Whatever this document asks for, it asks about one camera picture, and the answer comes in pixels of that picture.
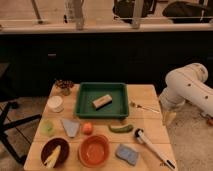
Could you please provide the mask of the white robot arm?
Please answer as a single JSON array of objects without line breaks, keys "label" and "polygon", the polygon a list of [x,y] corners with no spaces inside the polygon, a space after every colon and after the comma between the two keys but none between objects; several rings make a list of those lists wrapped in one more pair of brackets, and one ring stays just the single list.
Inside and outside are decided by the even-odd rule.
[{"label": "white robot arm", "polygon": [[199,107],[201,115],[213,122],[213,88],[204,84],[207,79],[208,71],[200,63],[174,69],[166,75],[166,87],[159,95],[164,125],[174,120],[175,110],[186,101]]}]

